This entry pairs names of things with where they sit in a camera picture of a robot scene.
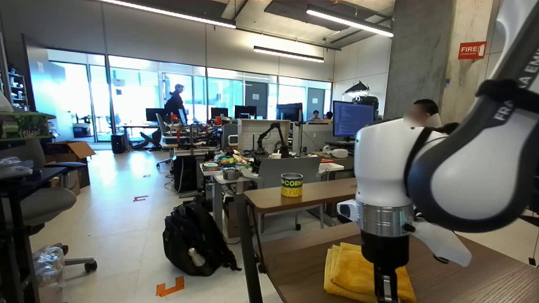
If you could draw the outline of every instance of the man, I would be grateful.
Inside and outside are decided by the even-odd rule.
[[[408,117],[418,126],[440,127],[441,120],[438,114],[438,105],[431,99],[420,99],[413,103]]]
[[[170,113],[178,116],[179,118],[179,110],[181,109],[183,111],[183,114],[185,115],[185,118],[187,119],[187,113],[185,112],[185,108],[183,107],[183,100],[182,97],[179,95],[183,92],[183,85],[176,84],[174,86],[174,91],[170,93],[171,97],[165,104],[165,109],[167,110],[167,116],[170,115]]]
[[[318,118],[318,115],[320,114],[319,111],[314,111],[313,112],[313,118],[310,119],[308,122],[314,122],[315,120],[320,120],[320,118]]]

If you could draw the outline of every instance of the red sign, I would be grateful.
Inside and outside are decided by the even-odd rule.
[[[487,50],[487,42],[464,42],[459,47],[459,60],[483,59]]]

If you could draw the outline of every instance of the yellow towel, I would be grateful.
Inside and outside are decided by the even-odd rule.
[[[403,303],[416,303],[406,268],[397,273],[397,293]],[[361,246],[341,243],[328,250],[324,289],[328,293],[342,295],[365,303],[376,303],[374,295],[374,271],[372,263],[361,254]]]

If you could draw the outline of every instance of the orange floor marker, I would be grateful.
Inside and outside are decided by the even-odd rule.
[[[176,278],[176,286],[171,287],[169,289],[165,288],[165,283],[159,284],[157,286],[157,290],[155,291],[155,295],[158,295],[159,297],[164,297],[166,295],[170,295],[171,293],[175,293],[177,291],[180,291],[185,288],[185,281],[183,280],[183,276]]]

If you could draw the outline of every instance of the concrete pillar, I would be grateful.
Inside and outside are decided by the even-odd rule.
[[[442,123],[461,122],[474,101],[478,81],[481,75],[483,78],[485,75],[488,56],[480,60],[459,60],[459,45],[462,42],[487,41],[486,53],[490,53],[491,39],[487,39],[487,34],[493,31],[498,4],[499,0],[455,0],[446,69],[448,83],[440,104]]]
[[[454,1],[395,1],[385,118],[403,116],[417,99],[441,100]]]

